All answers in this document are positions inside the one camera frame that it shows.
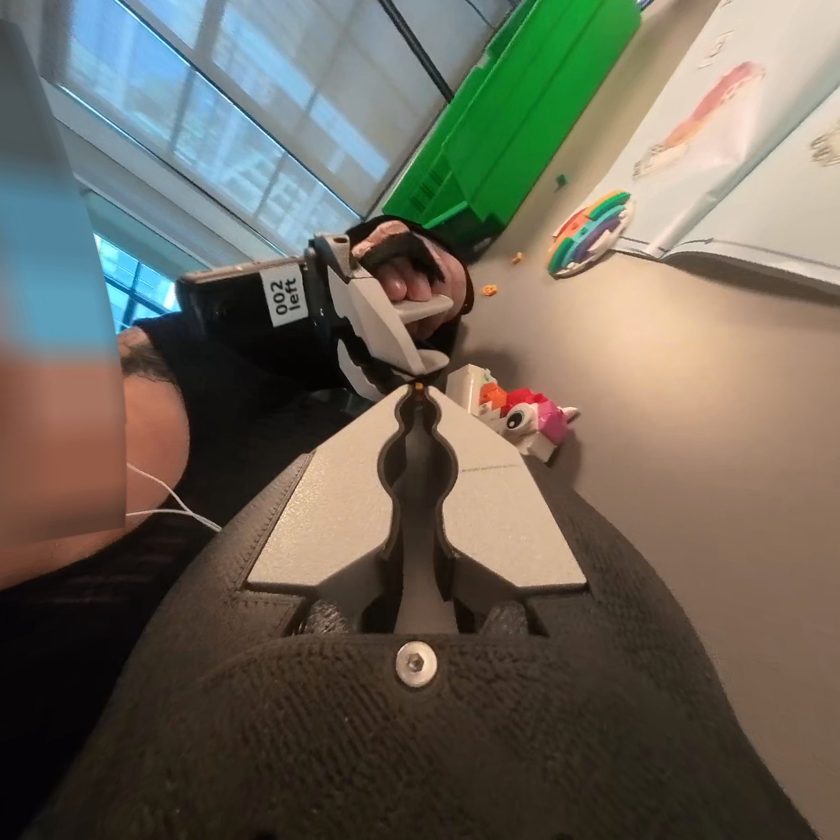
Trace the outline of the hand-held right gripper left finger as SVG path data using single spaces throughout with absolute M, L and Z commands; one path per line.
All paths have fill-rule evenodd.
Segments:
M 258 592 L 383 592 L 394 505 L 382 452 L 399 436 L 408 385 L 318 446 L 248 574 Z

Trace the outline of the open instruction booklet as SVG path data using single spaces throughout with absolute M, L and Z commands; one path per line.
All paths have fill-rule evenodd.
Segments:
M 708 256 L 838 289 L 839 2 L 718 2 L 592 195 L 615 249 Z

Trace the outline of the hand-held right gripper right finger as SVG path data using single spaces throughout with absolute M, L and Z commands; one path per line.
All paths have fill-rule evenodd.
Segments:
M 526 460 L 504 437 L 427 389 L 432 436 L 450 457 L 439 503 L 443 592 L 572 592 L 586 578 Z

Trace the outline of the green plastic bin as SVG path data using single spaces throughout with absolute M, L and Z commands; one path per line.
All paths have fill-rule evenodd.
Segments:
M 510 223 L 642 21 L 635 1 L 528 1 L 489 42 L 383 213 L 471 247 Z

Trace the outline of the rainbow lego disc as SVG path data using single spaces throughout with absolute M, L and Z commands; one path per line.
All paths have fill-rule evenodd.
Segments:
M 592 268 L 615 248 L 634 214 L 632 194 L 612 191 L 570 216 L 553 234 L 547 256 L 549 275 L 563 279 Z

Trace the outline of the person's left forearm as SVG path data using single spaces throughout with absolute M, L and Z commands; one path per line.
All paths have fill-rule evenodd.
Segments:
M 326 364 L 294 353 L 278 366 L 200 337 L 182 313 L 136 321 L 161 372 L 181 395 L 192 440 L 215 438 L 315 395 L 359 401 Z

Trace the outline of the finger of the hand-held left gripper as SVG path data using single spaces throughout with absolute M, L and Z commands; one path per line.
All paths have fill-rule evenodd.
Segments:
M 378 403 L 397 389 L 397 377 L 386 364 L 355 358 L 346 342 L 337 342 L 339 371 L 349 388 L 359 397 Z
M 407 326 L 451 308 L 452 300 L 444 295 L 392 303 L 372 276 L 353 277 L 344 284 L 344 317 L 372 360 L 414 379 L 443 370 L 449 359 L 441 351 L 419 349 Z

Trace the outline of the lego unicorn figure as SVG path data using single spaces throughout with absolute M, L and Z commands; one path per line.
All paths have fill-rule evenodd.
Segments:
M 571 434 L 581 412 L 561 406 L 528 387 L 507 391 L 483 367 L 466 364 L 448 375 L 446 396 L 492 431 L 514 445 L 521 455 L 549 464 Z

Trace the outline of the person's left hand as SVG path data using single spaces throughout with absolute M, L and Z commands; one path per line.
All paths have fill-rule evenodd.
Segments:
M 409 323 L 407 330 L 415 340 L 450 354 L 462 318 L 471 311 L 475 290 L 468 268 L 439 239 L 425 232 L 421 226 L 392 215 L 383 215 L 357 224 L 346 231 L 353 255 L 362 260 L 366 253 L 387 239 L 407 232 L 420 237 L 433 255 L 441 280 L 431 280 L 411 261 L 398 256 L 371 270 L 391 302 L 428 301 L 433 295 L 446 296 L 452 301 L 446 313 Z

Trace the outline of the large window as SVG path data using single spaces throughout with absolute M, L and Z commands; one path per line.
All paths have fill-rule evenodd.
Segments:
M 46 78 L 291 252 L 368 216 L 443 93 L 383 2 L 43 2 Z

